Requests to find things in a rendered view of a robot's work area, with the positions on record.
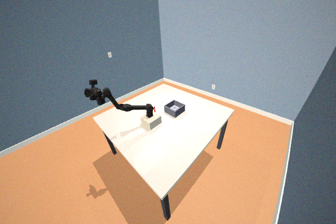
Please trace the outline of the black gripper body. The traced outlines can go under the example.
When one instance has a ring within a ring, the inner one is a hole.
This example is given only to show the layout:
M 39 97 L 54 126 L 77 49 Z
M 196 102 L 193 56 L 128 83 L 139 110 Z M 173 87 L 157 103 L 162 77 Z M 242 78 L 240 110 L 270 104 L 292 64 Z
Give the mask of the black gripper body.
M 94 91 L 95 89 L 98 89 L 95 87 L 95 85 L 97 85 L 97 80 L 89 80 L 89 84 L 91 85 L 91 88 L 93 88 L 92 90 Z M 90 100 L 96 100 L 97 96 L 94 95 L 94 93 L 92 92 L 92 96 L 90 96 Z

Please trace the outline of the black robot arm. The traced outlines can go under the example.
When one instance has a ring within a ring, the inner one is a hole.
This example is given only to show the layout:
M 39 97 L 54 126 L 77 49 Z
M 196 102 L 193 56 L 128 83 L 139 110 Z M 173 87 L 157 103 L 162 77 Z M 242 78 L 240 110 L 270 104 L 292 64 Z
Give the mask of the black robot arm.
M 130 112 L 132 110 L 146 110 L 146 116 L 148 118 L 151 118 L 153 115 L 154 107 L 151 104 L 146 105 L 130 105 L 130 104 L 118 104 L 117 101 L 114 99 L 114 97 L 111 94 L 111 91 L 109 88 L 103 88 L 103 92 L 101 92 L 100 88 L 95 89 L 94 91 L 91 89 L 85 89 L 85 96 L 89 97 L 92 95 L 92 92 L 95 96 L 97 96 L 96 100 L 98 105 L 103 105 L 106 103 L 105 98 L 109 98 L 111 103 L 115 106 L 117 110 Z

